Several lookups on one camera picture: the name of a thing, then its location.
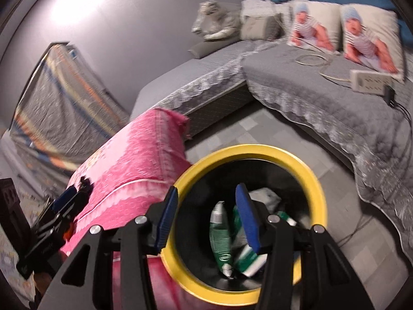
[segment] gray tile floor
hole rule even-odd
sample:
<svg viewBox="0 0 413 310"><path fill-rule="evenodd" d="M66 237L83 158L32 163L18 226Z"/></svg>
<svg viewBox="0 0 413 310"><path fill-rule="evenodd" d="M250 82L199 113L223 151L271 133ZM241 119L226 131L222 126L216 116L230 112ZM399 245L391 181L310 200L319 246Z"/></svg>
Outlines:
<svg viewBox="0 0 413 310"><path fill-rule="evenodd" d="M244 143L285 149L313 170L325 193L328 231L335 240L352 233L363 214L365 220L372 217L342 251L375 308L385 309L403 286L411 265L401 251L399 235L391 222L378 209L359 199L353 173L301 128L259 102L245 106L187 141L186 155L195 163L213 151ZM294 309L299 306L298 289Z"/></svg>

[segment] black clamp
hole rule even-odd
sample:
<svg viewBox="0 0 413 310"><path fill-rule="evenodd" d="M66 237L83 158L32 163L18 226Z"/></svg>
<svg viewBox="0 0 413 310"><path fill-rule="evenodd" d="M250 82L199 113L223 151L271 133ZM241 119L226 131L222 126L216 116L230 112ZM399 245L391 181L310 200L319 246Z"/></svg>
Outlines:
<svg viewBox="0 0 413 310"><path fill-rule="evenodd" d="M177 206L178 190L172 186L163 202L152 204L124 227L92 226L53 278L38 309L112 309L113 252L120 252L122 309L155 310L147 255L159 254L166 245Z"/></svg>
<svg viewBox="0 0 413 310"><path fill-rule="evenodd" d="M239 207L243 225L246 218L256 225L255 234L246 230L248 244L257 254L268 254L255 310L290 310L294 251L301 252L302 310L374 310L353 267L322 225L292 227L252 200L243 183L237 190L237 205L246 207Z"/></svg>
<svg viewBox="0 0 413 310"><path fill-rule="evenodd" d="M60 262L50 259L66 243L63 235L89 202L92 190L90 180L82 177L79 191L74 186L69 187L44 209L30 230L29 248L19 255L16 268L22 277L28 279L32 272L47 272L54 277Z"/></svg>

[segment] printed pillow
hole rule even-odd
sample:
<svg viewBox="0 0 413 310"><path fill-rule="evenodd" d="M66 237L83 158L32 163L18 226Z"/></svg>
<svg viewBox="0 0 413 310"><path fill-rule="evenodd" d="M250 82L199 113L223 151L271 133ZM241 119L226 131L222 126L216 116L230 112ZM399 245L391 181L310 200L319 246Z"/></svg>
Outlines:
<svg viewBox="0 0 413 310"><path fill-rule="evenodd" d="M393 11L348 4L341 6L344 57L404 83L397 15Z"/></svg>
<svg viewBox="0 0 413 310"><path fill-rule="evenodd" d="M296 2L288 44L303 49L333 53L339 48L340 28L339 4Z"/></svg>

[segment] pink quilt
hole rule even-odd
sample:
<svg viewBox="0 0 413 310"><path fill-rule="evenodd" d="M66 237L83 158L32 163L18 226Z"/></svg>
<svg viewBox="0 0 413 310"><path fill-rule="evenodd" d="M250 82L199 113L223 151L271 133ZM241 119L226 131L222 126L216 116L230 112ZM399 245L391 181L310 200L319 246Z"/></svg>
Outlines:
<svg viewBox="0 0 413 310"><path fill-rule="evenodd" d="M86 176L94 183L88 205L77 216L75 231L61 249L67 255L92 225L121 227L161 201L179 176L191 166L182 137L188 118L156 108L128 124L73 174L69 185ZM172 280L160 258L149 258L149 272L159 310L218 309L188 294ZM120 309L120 261L113 264L114 308Z"/></svg>

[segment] gray bedspread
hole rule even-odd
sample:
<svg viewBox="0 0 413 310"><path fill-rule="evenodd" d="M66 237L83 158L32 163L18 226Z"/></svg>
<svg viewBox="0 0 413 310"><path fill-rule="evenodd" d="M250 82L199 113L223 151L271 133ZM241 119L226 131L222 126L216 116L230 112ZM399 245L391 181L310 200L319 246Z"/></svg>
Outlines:
<svg viewBox="0 0 413 310"><path fill-rule="evenodd" d="M242 67L249 89L267 107L311 127L350 158L360 198L391 219L413 262L410 126L402 112L387 106L383 98L353 92L347 82L323 78L319 74L322 67L295 62L311 53L283 43L246 57ZM315 57L301 57L301 61L321 62ZM351 69L365 68L336 56L324 73L346 79ZM394 82L393 87L396 101L413 113L412 82Z"/></svg>

